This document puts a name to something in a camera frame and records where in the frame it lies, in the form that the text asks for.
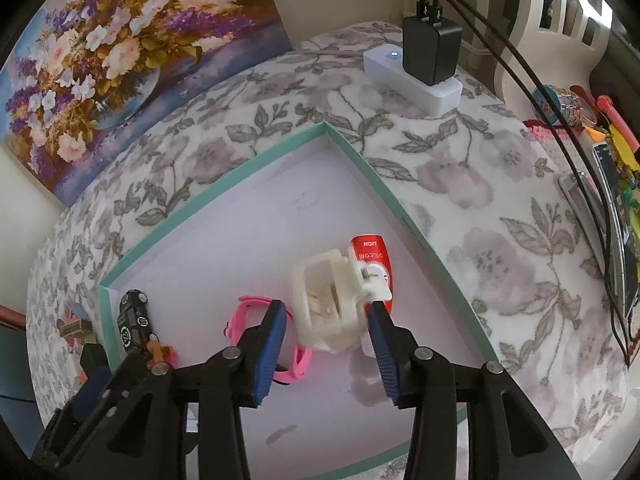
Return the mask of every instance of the canvas painting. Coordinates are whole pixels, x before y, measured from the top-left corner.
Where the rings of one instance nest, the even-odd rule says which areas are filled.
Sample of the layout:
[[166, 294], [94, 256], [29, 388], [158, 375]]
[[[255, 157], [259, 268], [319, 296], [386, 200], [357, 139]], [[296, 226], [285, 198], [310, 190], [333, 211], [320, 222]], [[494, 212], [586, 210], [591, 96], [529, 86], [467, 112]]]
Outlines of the canvas painting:
[[289, 49], [273, 0], [47, 0], [0, 72], [0, 136], [72, 205], [165, 115]]

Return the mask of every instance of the power strip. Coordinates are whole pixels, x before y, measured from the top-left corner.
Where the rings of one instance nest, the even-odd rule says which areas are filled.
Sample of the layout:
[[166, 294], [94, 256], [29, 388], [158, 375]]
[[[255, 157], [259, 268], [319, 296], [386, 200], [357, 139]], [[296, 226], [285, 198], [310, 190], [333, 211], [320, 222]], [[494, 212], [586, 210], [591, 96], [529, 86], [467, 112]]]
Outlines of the power strip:
[[402, 48], [384, 44], [364, 53], [364, 73], [380, 81], [424, 110], [428, 116], [441, 117], [460, 104], [462, 83], [450, 77], [429, 86], [402, 68]]

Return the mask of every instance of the floral bedspread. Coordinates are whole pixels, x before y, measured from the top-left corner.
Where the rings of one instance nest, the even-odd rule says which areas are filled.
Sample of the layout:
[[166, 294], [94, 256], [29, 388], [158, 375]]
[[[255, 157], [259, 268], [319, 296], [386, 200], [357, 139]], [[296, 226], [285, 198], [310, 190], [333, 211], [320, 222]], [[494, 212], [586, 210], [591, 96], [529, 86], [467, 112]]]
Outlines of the floral bedspread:
[[[100, 326], [98, 282], [128, 249], [225, 172], [328, 121], [402, 200], [574, 462], [594, 451], [624, 407], [626, 373], [598, 266], [554, 185], [556, 165], [466, 73], [457, 74], [460, 106], [428, 118], [365, 76], [362, 58], [338, 54], [401, 38], [395, 26], [362, 23], [302, 44], [335, 56], [285, 54], [223, 81], [142, 135], [62, 214], [28, 285], [45, 422], [78, 387], [67, 361], [79, 345], [56, 329], [66, 306], [81, 303]], [[400, 478], [402, 464], [367, 478]]]

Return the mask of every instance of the black cable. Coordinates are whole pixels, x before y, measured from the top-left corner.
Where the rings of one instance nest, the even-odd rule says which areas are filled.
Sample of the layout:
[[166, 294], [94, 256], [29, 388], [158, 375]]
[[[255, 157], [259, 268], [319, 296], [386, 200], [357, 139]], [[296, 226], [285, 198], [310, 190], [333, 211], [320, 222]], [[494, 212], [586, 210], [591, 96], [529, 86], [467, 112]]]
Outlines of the black cable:
[[36, 404], [35, 400], [29, 400], [29, 399], [20, 399], [18, 397], [12, 397], [9, 395], [3, 395], [0, 394], [0, 399], [6, 399], [6, 400], [17, 400], [18, 402], [26, 402], [28, 404]]
[[634, 318], [634, 311], [632, 310], [628, 317], [629, 341], [631, 341], [632, 343], [637, 343], [638, 341], [640, 341], [640, 335], [637, 337], [634, 337], [633, 335], [631, 335], [631, 324], [633, 322], [633, 318]]
[[[497, 59], [497, 61], [500, 63], [500, 65], [513, 78], [515, 83], [525, 93], [526, 97], [529, 99], [529, 101], [531, 102], [532, 106], [534, 107], [534, 109], [536, 110], [538, 115], [540, 117], [545, 118], [544, 122], [545, 122], [546, 126], [549, 128], [551, 133], [554, 135], [554, 137], [555, 137], [556, 141], [558, 142], [558, 145], [559, 145], [559, 147], [560, 147], [560, 149], [562, 151], [562, 154], [567, 159], [569, 167], [571, 168], [572, 172], [576, 176], [578, 188], [580, 189], [580, 191], [585, 196], [587, 196], [587, 192], [584, 189], [584, 186], [583, 186], [583, 184], [581, 182], [581, 179], [579, 178], [577, 168], [575, 167], [575, 165], [574, 165], [574, 163], [573, 163], [573, 161], [571, 159], [571, 156], [569, 156], [569, 153], [567, 152], [566, 147], [564, 146], [564, 143], [562, 143], [561, 139], [559, 139], [559, 136], [558, 136], [558, 133], [556, 132], [555, 127], [546, 118], [546, 114], [544, 114], [544, 112], [542, 111], [542, 108], [540, 107], [538, 102], [534, 99], [533, 95], [529, 92], [529, 90], [526, 88], [526, 86], [520, 80], [520, 78], [515, 74], [513, 69], [511, 69], [511, 67], [509, 67], [507, 62], [505, 62], [505, 60], [500, 56], [500, 54], [498, 52], [496, 52], [495, 49], [488, 43], [488, 41], [482, 36], [482, 34], [478, 31], [478, 29], [475, 27], [475, 25], [472, 23], [472, 21], [463, 13], [463, 11], [456, 5], [456, 3], [453, 0], [446, 0], [446, 1], [454, 8], [454, 10], [462, 17], [462, 19], [465, 20], [466, 24], [471, 28], [471, 30], [474, 32], [474, 34], [481, 40], [482, 44], [484, 44], [484, 46], [492, 54], [492, 56], [494, 56], [495, 59]], [[564, 115], [562, 115], [562, 112], [558, 109], [556, 103], [549, 97], [548, 93], [546, 92], [546, 89], [542, 85], [542, 82], [540, 82], [540, 80], [537, 78], [537, 76], [535, 75], [533, 70], [530, 68], [530, 66], [527, 64], [527, 62], [522, 57], [522, 55], [511, 44], [511, 42], [507, 38], [505, 38], [503, 36], [503, 34], [499, 30], [497, 30], [491, 23], [488, 22], [488, 20], [484, 16], [482, 16], [482, 14], [480, 14], [475, 9], [473, 9], [473, 7], [471, 7], [464, 0], [457, 0], [457, 1], [459, 1], [459, 3], [462, 4], [465, 7], [466, 10], [471, 12], [476, 18], [478, 18], [481, 22], [483, 22], [489, 28], [489, 30], [491, 30], [505, 44], [507, 49], [509, 49], [509, 51], [514, 55], [516, 60], [521, 64], [521, 66], [523, 67], [523, 69], [525, 70], [527, 75], [530, 76], [530, 78], [532, 79], [532, 81], [536, 85], [536, 87], [541, 91], [541, 93], [545, 97], [546, 101], [552, 107], [552, 110], [556, 114], [556, 117], [559, 118], [559, 120], [562, 123], [562, 126], [564, 126], [564, 128], [567, 130], [567, 133], [568, 133], [570, 139], [572, 140], [572, 143], [576, 147], [576, 150], [578, 151], [578, 154], [580, 155], [580, 158], [585, 163], [585, 166], [587, 167], [587, 170], [589, 171], [589, 174], [592, 177], [592, 179], [594, 181], [594, 184], [596, 185], [596, 189], [598, 191], [598, 194], [600, 195], [600, 199], [601, 199], [602, 204], [604, 206], [607, 203], [607, 201], [605, 199], [605, 196], [604, 196], [604, 190], [602, 189], [602, 186], [600, 185], [599, 180], [597, 179], [596, 175], [594, 174], [593, 168], [591, 167], [591, 163], [588, 160], [586, 154], [584, 153], [584, 150], [582, 149], [581, 145], [575, 139], [573, 131], [572, 131], [571, 127], [569, 126], [569, 124], [567, 123], [566, 119], [564, 118]], [[591, 215], [594, 218], [596, 218], [593, 206], [591, 205], [591, 203], [589, 201], [587, 201], [587, 205], [589, 207]], [[596, 224], [596, 230], [598, 232], [598, 238], [600, 239], [600, 244], [601, 244], [601, 246], [602, 246], [602, 248], [604, 250], [604, 253], [606, 255], [606, 257], [605, 257], [604, 279], [605, 279], [605, 290], [607, 292], [607, 297], [609, 298], [609, 301], [610, 301], [610, 304], [611, 304], [610, 305], [610, 309], [609, 309], [610, 310], [611, 329], [612, 329], [612, 332], [613, 332], [613, 334], [614, 334], [614, 336], [616, 338], [616, 341], [618, 342], [618, 345], [620, 346], [620, 349], [621, 349], [621, 351], [623, 353], [623, 356], [624, 356], [624, 359], [625, 359], [625, 364], [627, 366], [629, 366], [630, 365], [630, 359], [629, 359], [629, 355], [628, 355], [628, 338], [627, 338], [627, 334], [626, 334], [626, 331], [625, 331], [625, 325], [623, 323], [622, 315], [620, 314], [620, 311], [617, 308], [616, 301], [614, 300], [614, 298], [612, 296], [612, 292], [610, 290], [609, 264], [610, 264], [610, 251], [611, 251], [611, 248], [610, 248], [610, 244], [611, 244], [611, 236], [610, 236], [610, 234], [611, 234], [610, 233], [611, 225], [610, 225], [610, 217], [609, 217], [608, 214], [605, 215], [605, 219], [606, 219], [606, 222], [605, 222], [605, 224], [606, 224], [605, 237], [602, 236], [602, 232], [600, 230], [600, 227], [597, 224]], [[620, 322], [620, 325], [621, 325], [621, 328], [622, 328], [622, 332], [623, 332], [623, 336], [624, 336], [626, 344], [622, 343], [622, 341], [620, 340], [620, 336], [618, 335], [618, 332], [616, 330], [615, 320], [614, 320], [614, 313], [618, 316], [618, 320]]]
[[[498, 62], [500, 62], [500, 64], [505, 68], [505, 70], [511, 75], [511, 77], [514, 79], [514, 81], [516, 82], [516, 84], [520, 87], [520, 89], [525, 93], [525, 95], [528, 97], [528, 99], [531, 101], [533, 107], [536, 109], [536, 111], [538, 111], [540, 113], [540, 107], [537, 104], [537, 102], [533, 99], [532, 95], [530, 94], [530, 92], [526, 89], [526, 87], [524, 87], [522, 81], [520, 80], [520, 78], [518, 78], [515, 73], [513, 72], [513, 70], [506, 64], [506, 62], [502, 59], [502, 57], [486, 42], [485, 38], [482, 37], [482, 35], [479, 33], [479, 31], [475, 28], [474, 24], [470, 22], [470, 20], [467, 19], [467, 17], [462, 13], [461, 9], [452, 1], [452, 0], [447, 0], [456, 10], [456, 12], [458, 12], [460, 14], [460, 16], [466, 21], [467, 25], [469, 25], [469, 27], [473, 30], [473, 32], [478, 36], [478, 38], [482, 41], [482, 43], [484, 44], [485, 47], [487, 47], [487, 49], [491, 52], [491, 54], [498, 60]], [[534, 83], [536, 84], [536, 86], [541, 89], [541, 91], [543, 91], [543, 95], [545, 96], [545, 99], [547, 102], [549, 102], [549, 104], [552, 106], [552, 108], [554, 109], [554, 112], [556, 114], [559, 113], [559, 110], [556, 107], [555, 102], [551, 101], [548, 97], [548, 94], [546, 93], [546, 89], [542, 88], [542, 83], [538, 80], [537, 76], [535, 75], [535, 73], [533, 72], [533, 70], [529, 67], [529, 65], [526, 63], [526, 61], [524, 61], [524, 59], [522, 58], [522, 56], [520, 55], [520, 53], [516, 50], [516, 48], [509, 42], [509, 40], [507, 40], [497, 29], [495, 29], [495, 27], [493, 27], [493, 25], [489, 22], [487, 22], [487, 20], [484, 18], [484, 16], [482, 16], [481, 14], [479, 14], [475, 9], [473, 9], [471, 6], [469, 6], [469, 4], [467, 4], [464, 0], [459, 0], [467, 10], [469, 10], [470, 12], [472, 12], [476, 17], [478, 17], [487, 27], [490, 28], [490, 30], [494, 31], [494, 33], [499, 37], [499, 39], [501, 39], [503, 41], [503, 43], [508, 47], [508, 49], [514, 53], [514, 56], [516, 57], [516, 59], [521, 63], [521, 65], [523, 65], [523, 69], [526, 70], [526, 72], [529, 74], [530, 72], [530, 76], [531, 78], [534, 80]], [[566, 152], [566, 147], [564, 146], [564, 144], [561, 142], [561, 140], [559, 139], [556, 129], [550, 124], [550, 121], [546, 119], [546, 115], [545, 114], [540, 114], [541, 117], [545, 118], [545, 123], [546, 125], [549, 127], [549, 129], [551, 130], [551, 133], [554, 134], [554, 137], [556, 138], [556, 141], [558, 142], [558, 145], [560, 147], [560, 149], [562, 150], [565, 158], [567, 159], [569, 166], [572, 168], [572, 171], [574, 172], [574, 175], [577, 177], [577, 183], [578, 186], [580, 188], [580, 190], [585, 193], [584, 187], [582, 186], [582, 183], [580, 181], [580, 179], [578, 178], [578, 174], [577, 174], [577, 170], [573, 164], [573, 161], [571, 160], [570, 156], [568, 155], [568, 153]], [[566, 120], [564, 119], [564, 116], [562, 114], [559, 114], [558, 117], [560, 118], [561, 122], [566, 123]], [[573, 136], [573, 132], [571, 130], [571, 128], [569, 127], [569, 129], [567, 130], [568, 134], [570, 135], [570, 139], [572, 140], [574, 146], [576, 147], [578, 154], [581, 154], [583, 161], [585, 162], [585, 166], [587, 167], [588, 171], [590, 172], [590, 175], [592, 177], [592, 179], [594, 180], [594, 183], [596, 184], [596, 188], [598, 189], [598, 192], [600, 194], [600, 199], [603, 201], [603, 205], [606, 203], [606, 201], [604, 200], [604, 192], [602, 190], [602, 188], [600, 187], [600, 183], [597, 180], [597, 178], [595, 177], [594, 173], [593, 173], [593, 169], [591, 168], [591, 165], [589, 163], [588, 160], [586, 160], [586, 155], [584, 154], [584, 150], [582, 150], [582, 147], [580, 146], [579, 143], [577, 143], [577, 141], [575, 140], [574, 136]], [[591, 214], [594, 214], [593, 211], [593, 207], [591, 206], [591, 203], [588, 202], [588, 207], [590, 209]], [[607, 292], [607, 297], [609, 298], [610, 301], [610, 322], [611, 322], [611, 329], [612, 332], [614, 333], [614, 336], [616, 338], [616, 341], [618, 342], [618, 345], [620, 346], [620, 349], [622, 350], [623, 356], [625, 357], [625, 364], [627, 366], [630, 365], [630, 358], [628, 355], [628, 336], [627, 333], [625, 331], [625, 325], [622, 319], [622, 315], [620, 314], [620, 311], [618, 310], [617, 306], [616, 306], [616, 302], [612, 297], [612, 293], [610, 291], [610, 275], [609, 275], [609, 263], [610, 263], [610, 218], [609, 215], [606, 215], [606, 248], [603, 247], [603, 250], [605, 252], [606, 256], [606, 260], [605, 260], [605, 290]], [[598, 237], [600, 239], [600, 244], [601, 246], [604, 245], [603, 243], [603, 238], [602, 238], [602, 233], [600, 232], [600, 230], [598, 229]], [[622, 329], [622, 333], [625, 339], [625, 345], [622, 344], [622, 341], [620, 341], [620, 337], [618, 336], [618, 332], [616, 331], [615, 328], [615, 321], [613, 319], [613, 314], [617, 315], [618, 317], [618, 321], [620, 322], [620, 326]]]

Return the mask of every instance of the pink toy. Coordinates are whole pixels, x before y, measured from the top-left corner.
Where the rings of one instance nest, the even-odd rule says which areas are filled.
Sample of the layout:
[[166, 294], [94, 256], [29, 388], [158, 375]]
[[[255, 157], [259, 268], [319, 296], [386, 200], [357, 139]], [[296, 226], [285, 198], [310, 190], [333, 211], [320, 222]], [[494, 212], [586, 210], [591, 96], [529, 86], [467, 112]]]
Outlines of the pink toy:
[[[240, 305], [229, 318], [229, 322], [226, 324], [225, 336], [229, 338], [229, 341], [236, 346], [242, 337], [242, 333], [245, 329], [246, 313], [250, 308], [255, 307], [268, 307], [271, 303], [270, 298], [264, 298], [262, 296], [243, 296], [239, 298]], [[287, 309], [287, 316], [293, 320], [293, 314]], [[284, 370], [276, 372], [273, 375], [273, 380], [282, 384], [291, 384], [299, 379], [303, 379], [306, 375], [306, 369], [311, 362], [311, 356], [313, 351], [311, 349], [300, 348], [298, 343], [294, 350], [293, 366], [291, 370]]]
[[620, 116], [618, 111], [613, 107], [611, 97], [608, 95], [601, 95], [596, 101], [598, 108], [601, 112], [606, 114], [618, 131], [625, 137], [626, 143], [631, 148], [632, 152], [636, 152], [640, 148], [640, 142], [636, 139], [636, 136], [631, 131], [631, 128], [625, 123], [625, 120]]

